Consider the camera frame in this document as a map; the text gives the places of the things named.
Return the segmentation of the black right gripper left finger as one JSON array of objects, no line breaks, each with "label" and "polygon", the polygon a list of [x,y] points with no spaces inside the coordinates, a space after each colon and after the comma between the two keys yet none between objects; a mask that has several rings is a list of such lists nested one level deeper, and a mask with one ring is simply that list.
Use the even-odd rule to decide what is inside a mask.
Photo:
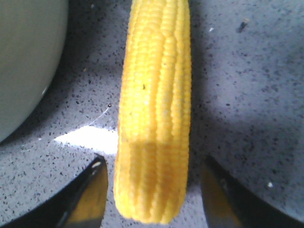
[{"label": "black right gripper left finger", "polygon": [[5,228],[99,228],[104,218],[108,189],[103,156],[92,162],[53,197]]}]

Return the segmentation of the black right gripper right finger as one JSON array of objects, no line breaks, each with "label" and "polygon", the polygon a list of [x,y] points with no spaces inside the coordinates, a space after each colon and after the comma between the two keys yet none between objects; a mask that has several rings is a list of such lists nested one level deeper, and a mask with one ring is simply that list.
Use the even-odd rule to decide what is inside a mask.
[{"label": "black right gripper right finger", "polygon": [[212,156],[203,159],[201,193],[209,228],[302,228],[303,222],[263,201]]}]

